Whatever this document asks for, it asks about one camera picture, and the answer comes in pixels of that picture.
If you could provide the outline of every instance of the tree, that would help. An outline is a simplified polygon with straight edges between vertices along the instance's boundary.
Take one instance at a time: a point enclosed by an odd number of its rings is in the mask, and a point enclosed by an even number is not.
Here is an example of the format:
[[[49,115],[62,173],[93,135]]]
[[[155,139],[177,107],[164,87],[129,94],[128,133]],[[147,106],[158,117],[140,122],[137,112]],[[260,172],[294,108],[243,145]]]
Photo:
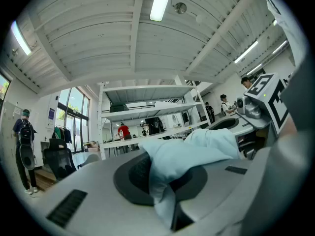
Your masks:
[[[72,109],[73,111],[76,111],[78,113],[81,113],[78,107],[73,107],[70,103],[68,103],[68,108]],[[60,112],[57,119],[64,120],[64,111]]]
[[[2,87],[1,90],[0,90],[0,98],[1,98],[2,100],[4,99],[5,92],[7,91],[8,86],[9,86],[9,82],[4,82],[4,83],[3,83],[3,87]]]

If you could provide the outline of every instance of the ceiling light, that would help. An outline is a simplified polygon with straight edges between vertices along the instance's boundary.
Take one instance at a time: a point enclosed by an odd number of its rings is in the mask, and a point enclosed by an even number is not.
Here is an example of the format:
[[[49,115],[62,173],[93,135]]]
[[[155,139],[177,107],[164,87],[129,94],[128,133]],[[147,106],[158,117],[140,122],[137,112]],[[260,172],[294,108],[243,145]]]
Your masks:
[[[168,0],[154,0],[150,13],[150,19],[153,21],[161,22],[163,19],[167,3]]]
[[[236,64],[238,61],[240,61],[247,53],[249,53],[252,48],[254,48],[256,45],[258,44],[258,40],[256,40],[246,51],[243,52],[242,55],[240,55],[235,61],[234,63]]]
[[[287,40],[285,42],[283,42],[276,50],[274,50],[272,52],[272,54],[275,54],[283,45],[285,45],[287,43]]]
[[[14,21],[11,25],[11,31],[13,32],[16,40],[19,42],[20,46],[22,47],[23,51],[25,52],[26,55],[31,53],[31,50],[28,46],[28,44],[26,43],[26,41],[24,40],[18,25],[16,24],[16,21]]]
[[[256,66],[252,71],[250,71],[248,74],[246,75],[250,75],[252,72],[254,72],[257,68],[261,67],[262,63],[260,63],[258,66]]]

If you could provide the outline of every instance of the towel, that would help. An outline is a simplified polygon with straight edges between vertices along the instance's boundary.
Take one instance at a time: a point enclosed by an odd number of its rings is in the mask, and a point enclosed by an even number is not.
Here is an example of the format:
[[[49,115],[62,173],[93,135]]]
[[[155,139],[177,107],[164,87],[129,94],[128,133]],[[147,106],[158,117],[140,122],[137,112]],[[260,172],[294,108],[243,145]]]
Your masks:
[[[240,158],[235,136],[228,129],[197,129],[185,141],[148,139],[140,142],[139,147],[150,156],[149,192],[157,214],[168,228],[176,200],[170,182],[194,166]]]

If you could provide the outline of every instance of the backpack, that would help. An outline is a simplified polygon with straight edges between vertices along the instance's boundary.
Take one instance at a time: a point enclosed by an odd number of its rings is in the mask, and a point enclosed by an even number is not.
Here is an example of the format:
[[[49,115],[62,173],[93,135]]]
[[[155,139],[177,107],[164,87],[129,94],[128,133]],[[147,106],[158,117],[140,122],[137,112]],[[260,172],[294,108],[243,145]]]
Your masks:
[[[32,130],[31,130],[31,123],[30,122],[25,122],[23,119],[23,127],[21,128],[19,132],[19,141],[21,145],[25,146],[31,146],[32,144]]]
[[[223,114],[223,116],[226,116],[226,112],[223,110],[222,105],[225,104],[227,106],[227,104],[225,102],[222,102],[221,104],[221,113]]]

